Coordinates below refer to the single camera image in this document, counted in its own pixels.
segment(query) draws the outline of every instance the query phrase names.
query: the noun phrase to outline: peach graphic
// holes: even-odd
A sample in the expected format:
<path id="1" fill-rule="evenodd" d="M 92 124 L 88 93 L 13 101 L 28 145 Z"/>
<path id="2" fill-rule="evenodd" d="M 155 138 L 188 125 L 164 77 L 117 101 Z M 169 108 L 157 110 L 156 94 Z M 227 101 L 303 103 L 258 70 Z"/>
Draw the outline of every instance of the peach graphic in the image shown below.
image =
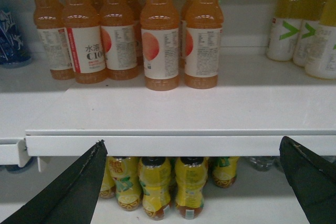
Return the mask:
<path id="1" fill-rule="evenodd" d="M 101 28 L 101 38 L 102 38 L 102 41 L 103 41 L 104 51 L 105 52 L 110 51 L 110 49 L 112 47 L 111 37 L 110 37 L 109 33 L 104 28 Z"/>
<path id="2" fill-rule="evenodd" d="M 148 61 L 154 59 L 160 50 L 158 40 L 150 33 L 144 33 L 142 35 L 142 48 L 143 55 Z"/>
<path id="3" fill-rule="evenodd" d="M 194 47 L 193 37 L 191 36 L 189 31 L 187 31 L 185 38 L 185 55 L 188 56 L 193 50 L 193 47 Z"/>

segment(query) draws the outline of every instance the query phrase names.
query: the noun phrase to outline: green arrow logo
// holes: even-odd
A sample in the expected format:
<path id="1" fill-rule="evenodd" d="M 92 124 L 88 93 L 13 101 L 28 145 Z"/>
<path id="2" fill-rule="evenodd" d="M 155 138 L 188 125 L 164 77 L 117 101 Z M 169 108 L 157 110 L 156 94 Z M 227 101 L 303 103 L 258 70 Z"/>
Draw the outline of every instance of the green arrow logo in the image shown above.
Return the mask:
<path id="1" fill-rule="evenodd" d="M 298 28 L 293 27 L 290 23 L 288 23 L 288 22 L 286 22 L 286 21 L 283 21 L 282 26 L 283 26 L 285 29 L 289 30 L 289 32 L 286 33 L 286 34 L 280 35 L 280 40 L 282 40 L 282 39 L 287 39 L 287 38 L 289 38 L 289 37 L 291 37 L 291 36 L 293 36 L 294 34 L 297 34 L 297 33 L 299 32 L 299 29 L 298 29 Z"/>
<path id="2" fill-rule="evenodd" d="M 305 25 L 305 28 L 309 31 L 308 33 L 306 33 L 306 34 L 303 34 L 302 35 L 302 39 L 305 39 L 305 38 L 308 38 L 308 37 L 310 37 L 310 36 L 314 36 L 315 35 L 315 29 L 312 27 L 312 26 L 310 26 L 308 23 L 306 23 Z"/>

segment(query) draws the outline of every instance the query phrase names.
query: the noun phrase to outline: white label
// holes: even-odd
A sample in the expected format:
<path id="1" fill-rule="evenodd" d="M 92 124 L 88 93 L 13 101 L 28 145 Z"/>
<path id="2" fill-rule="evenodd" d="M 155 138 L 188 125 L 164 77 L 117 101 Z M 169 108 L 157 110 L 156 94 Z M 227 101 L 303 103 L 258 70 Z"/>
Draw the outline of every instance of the white label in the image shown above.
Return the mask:
<path id="1" fill-rule="evenodd" d="M 106 65 L 111 70 L 125 70 L 137 65 L 133 26 L 102 26 Z"/>
<path id="2" fill-rule="evenodd" d="M 71 69 L 71 60 L 64 28 L 37 29 L 51 70 Z"/>
<path id="3" fill-rule="evenodd" d="M 218 75 L 220 43 L 221 28 L 187 27 L 185 73 L 200 78 Z"/>
<path id="4" fill-rule="evenodd" d="M 141 30 L 146 77 L 160 80 L 179 74 L 178 30 Z"/>
<path id="5" fill-rule="evenodd" d="M 318 21 L 303 20 L 300 28 L 298 42 L 293 54 L 293 62 L 304 67 L 306 65 L 308 52 L 314 39 Z"/>
<path id="6" fill-rule="evenodd" d="M 100 27 L 66 28 L 73 70 L 94 73 L 105 68 Z"/>
<path id="7" fill-rule="evenodd" d="M 318 26 L 308 54 L 306 72 L 319 78 L 336 78 L 336 27 Z"/>
<path id="8" fill-rule="evenodd" d="M 266 55 L 272 60 L 286 61 L 293 56 L 302 19 L 273 18 Z"/>

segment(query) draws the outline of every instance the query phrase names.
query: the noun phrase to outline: red stripe on label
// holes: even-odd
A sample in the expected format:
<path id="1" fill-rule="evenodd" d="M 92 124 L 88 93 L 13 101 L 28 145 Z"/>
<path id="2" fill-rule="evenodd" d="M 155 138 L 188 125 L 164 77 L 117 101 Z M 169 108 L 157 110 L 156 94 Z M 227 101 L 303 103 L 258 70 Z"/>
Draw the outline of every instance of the red stripe on label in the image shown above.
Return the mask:
<path id="1" fill-rule="evenodd" d="M 68 38 L 69 38 L 71 56 L 74 62 L 73 65 L 75 67 L 75 72 L 80 73 L 79 60 L 78 60 L 78 55 L 77 55 L 77 50 L 76 50 L 74 34 L 72 33 L 72 28 L 67 28 L 67 33 L 68 33 Z"/>

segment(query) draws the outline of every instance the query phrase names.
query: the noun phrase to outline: drink display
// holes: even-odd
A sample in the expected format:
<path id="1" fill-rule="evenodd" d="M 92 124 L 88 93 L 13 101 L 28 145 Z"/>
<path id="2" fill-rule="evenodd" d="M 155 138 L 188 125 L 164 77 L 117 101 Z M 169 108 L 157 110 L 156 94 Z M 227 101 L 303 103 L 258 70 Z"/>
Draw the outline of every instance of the drink display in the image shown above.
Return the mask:
<path id="1" fill-rule="evenodd" d="M 148 89 L 167 91 L 178 86 L 179 22 L 172 0 L 146 0 L 140 23 Z"/>
<path id="2" fill-rule="evenodd" d="M 224 21 L 218 0 L 193 0 L 186 13 L 185 84 L 195 89 L 217 85 Z"/>
<path id="3" fill-rule="evenodd" d="M 292 59 L 301 22 L 309 13 L 311 0 L 278 0 L 266 55 L 271 60 Z"/>
<path id="4" fill-rule="evenodd" d="M 66 0 L 62 18 L 76 81 L 89 84 L 106 79 L 99 16 L 90 0 Z"/>
<path id="5" fill-rule="evenodd" d="M 126 211 L 137 209 L 142 199 L 138 162 L 138 157 L 108 157 L 110 174 L 117 187 L 118 204 Z"/>
<path id="6" fill-rule="evenodd" d="M 58 0 L 34 1 L 34 23 L 48 57 L 51 76 L 56 80 L 74 78 L 62 20 L 63 6 Z"/>
<path id="7" fill-rule="evenodd" d="M 203 157 L 179 157 L 176 161 L 176 207 L 185 219 L 194 219 L 203 210 L 202 189 L 207 169 L 207 160 Z"/>
<path id="8" fill-rule="evenodd" d="M 171 207 L 170 162 L 166 157 L 142 157 L 138 171 L 143 189 L 143 208 L 149 217 L 161 220 L 167 216 Z"/>
<path id="9" fill-rule="evenodd" d="M 228 188 L 237 179 L 237 162 L 239 157 L 217 157 L 214 160 L 212 178 L 215 185 Z"/>
<path id="10" fill-rule="evenodd" d="M 113 80 L 129 80 L 139 74 L 132 13 L 126 0 L 103 0 L 102 40 L 107 73 Z"/>

